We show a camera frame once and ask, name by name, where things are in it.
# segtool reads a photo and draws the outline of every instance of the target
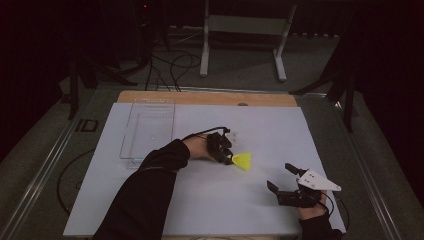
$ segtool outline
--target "hand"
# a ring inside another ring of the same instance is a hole
[[[325,200],[327,197],[325,196],[326,191],[322,191],[320,202],[325,205]],[[299,213],[299,217],[301,220],[307,220],[314,217],[319,217],[325,214],[325,208],[320,204],[315,204],[312,208],[297,208]]]
[[[190,158],[207,158],[214,160],[206,148],[206,137],[207,134],[201,134],[183,140],[183,143],[190,151]]]

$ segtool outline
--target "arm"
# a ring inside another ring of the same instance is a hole
[[[321,203],[325,205],[326,196],[321,194]],[[342,232],[332,229],[330,215],[325,209],[316,204],[313,208],[298,208],[299,223],[302,227],[302,240],[339,240]]]
[[[190,157],[210,158],[204,139],[177,139],[152,151],[122,185],[93,239],[161,239],[177,171]]]

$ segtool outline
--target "yellow sponge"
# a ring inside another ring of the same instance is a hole
[[[252,154],[250,152],[236,154],[233,156],[232,160],[235,165],[240,167],[245,171],[249,171],[250,169],[250,158]]]

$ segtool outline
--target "white board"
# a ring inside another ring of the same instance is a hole
[[[121,159],[124,130],[131,104],[115,103],[87,170],[65,236],[91,236],[103,220],[115,194],[134,172]],[[266,186],[297,189],[296,176],[284,169],[291,163],[325,176],[302,110],[297,107],[176,105],[174,138],[225,126],[237,132],[234,154],[251,152],[251,169],[191,160],[178,173],[164,228],[169,236],[287,235],[300,232],[294,208],[278,206]],[[333,228],[345,232],[335,206]]]

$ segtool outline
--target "black sleeve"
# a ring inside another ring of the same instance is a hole
[[[299,220],[302,227],[302,240],[339,240],[343,234],[332,229],[328,213],[308,220]]]
[[[178,139],[152,151],[122,185],[93,239],[161,239],[176,172],[189,158]]]

